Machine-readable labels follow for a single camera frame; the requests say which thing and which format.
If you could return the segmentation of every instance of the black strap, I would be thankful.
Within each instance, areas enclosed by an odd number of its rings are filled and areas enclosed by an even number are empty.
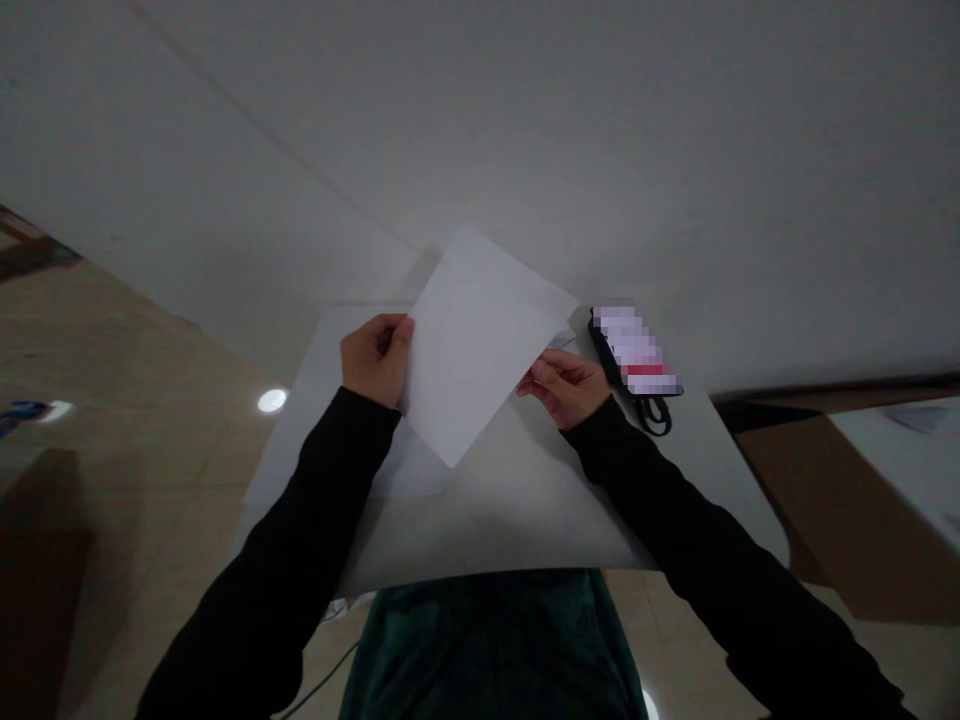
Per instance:
[[[651,400],[653,400],[653,404],[657,406],[657,410],[660,411],[659,417],[653,414],[653,409],[650,407]],[[673,427],[673,420],[670,418],[670,411],[667,410],[667,401],[662,397],[659,395],[653,395],[636,398],[634,406],[637,409],[637,419],[640,421],[640,426],[647,433],[653,435],[654,437],[663,437],[670,432],[670,428]],[[654,425],[663,425],[663,432],[654,432],[647,424],[648,418]]]

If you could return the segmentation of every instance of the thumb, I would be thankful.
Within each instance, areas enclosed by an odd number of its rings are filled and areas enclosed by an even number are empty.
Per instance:
[[[390,337],[390,349],[384,358],[387,362],[393,364],[405,364],[407,362],[407,350],[410,347],[410,339],[413,337],[413,320],[404,318],[397,325]]]
[[[541,358],[537,358],[533,367],[530,368],[530,372],[533,374],[534,380],[556,395],[561,402],[570,397],[570,393],[574,389],[573,385],[560,377],[556,368],[547,364]]]

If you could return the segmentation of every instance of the pixelated area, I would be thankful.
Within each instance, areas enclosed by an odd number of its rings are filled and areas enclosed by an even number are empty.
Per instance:
[[[683,392],[680,377],[670,372],[663,359],[663,349],[635,308],[629,305],[595,307],[592,322],[607,339],[620,366],[620,378],[630,392],[635,395]]]

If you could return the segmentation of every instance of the white wall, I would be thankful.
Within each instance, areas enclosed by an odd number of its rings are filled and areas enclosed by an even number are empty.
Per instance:
[[[5,10],[0,200],[285,377],[461,222],[711,392],[960,365],[952,3],[466,5]]]

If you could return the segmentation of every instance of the smartphone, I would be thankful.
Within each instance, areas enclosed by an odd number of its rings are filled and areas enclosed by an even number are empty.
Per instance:
[[[664,360],[663,348],[633,307],[590,308],[590,337],[614,387],[636,397],[683,395],[683,384]]]

